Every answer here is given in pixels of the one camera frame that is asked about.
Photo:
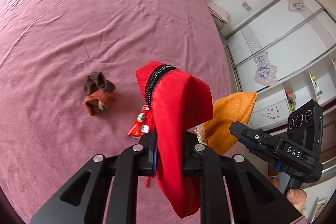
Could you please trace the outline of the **right human hand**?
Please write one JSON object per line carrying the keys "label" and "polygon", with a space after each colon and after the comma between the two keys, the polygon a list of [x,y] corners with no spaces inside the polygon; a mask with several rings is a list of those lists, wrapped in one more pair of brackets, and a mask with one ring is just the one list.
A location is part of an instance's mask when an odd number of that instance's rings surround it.
{"label": "right human hand", "polygon": [[289,189],[286,194],[289,202],[303,214],[303,208],[306,203],[307,193],[302,189]]}

